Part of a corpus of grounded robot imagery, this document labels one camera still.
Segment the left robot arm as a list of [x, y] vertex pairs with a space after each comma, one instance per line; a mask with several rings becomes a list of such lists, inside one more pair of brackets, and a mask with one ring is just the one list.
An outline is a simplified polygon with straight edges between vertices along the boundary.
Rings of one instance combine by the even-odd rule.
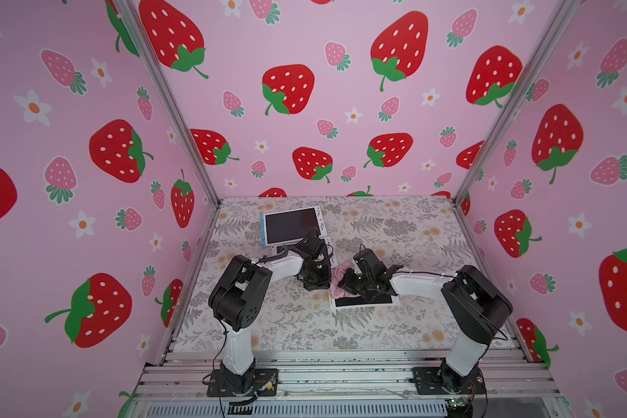
[[271, 284], [286, 278], [300, 280], [306, 290], [328, 289], [334, 249], [316, 233], [278, 247], [273, 255], [250, 259], [236, 255], [208, 299], [214, 318], [223, 329], [219, 367], [212, 384], [219, 393], [243, 394], [254, 386], [255, 357], [251, 327], [258, 318]]

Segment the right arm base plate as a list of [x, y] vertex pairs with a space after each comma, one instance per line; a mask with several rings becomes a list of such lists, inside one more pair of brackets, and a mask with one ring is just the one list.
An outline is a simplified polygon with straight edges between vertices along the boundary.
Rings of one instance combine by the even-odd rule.
[[486, 395], [482, 371], [474, 367], [467, 376], [460, 376], [451, 367], [413, 367], [412, 379], [419, 395]]

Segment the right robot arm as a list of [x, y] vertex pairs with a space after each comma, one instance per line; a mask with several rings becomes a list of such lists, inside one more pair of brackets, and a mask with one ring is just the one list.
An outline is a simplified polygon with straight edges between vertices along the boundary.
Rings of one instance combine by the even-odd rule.
[[464, 265], [454, 274], [407, 271], [401, 265], [385, 266], [368, 248], [355, 254], [338, 287], [362, 298], [385, 294], [445, 301], [459, 328], [437, 372], [438, 381], [450, 391], [477, 371], [513, 313], [508, 298], [475, 266]]

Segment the pink fluffy cloth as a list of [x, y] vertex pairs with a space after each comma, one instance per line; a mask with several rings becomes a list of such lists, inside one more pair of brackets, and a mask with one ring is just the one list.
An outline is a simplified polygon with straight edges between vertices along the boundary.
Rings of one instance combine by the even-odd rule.
[[345, 262], [339, 264], [332, 271], [332, 277], [330, 282], [330, 294], [334, 300], [339, 300], [343, 298], [357, 298], [357, 295], [351, 294], [350, 292], [341, 288], [340, 283], [344, 277], [344, 274], [348, 269], [351, 269], [353, 273], [355, 269], [353, 268], [353, 264], [350, 262]]

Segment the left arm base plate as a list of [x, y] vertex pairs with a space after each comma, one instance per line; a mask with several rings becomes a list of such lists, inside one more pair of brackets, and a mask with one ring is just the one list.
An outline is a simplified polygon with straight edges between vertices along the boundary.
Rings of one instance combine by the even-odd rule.
[[278, 369], [249, 369], [245, 374], [234, 374], [224, 367], [212, 372], [207, 387], [208, 397], [275, 396]]

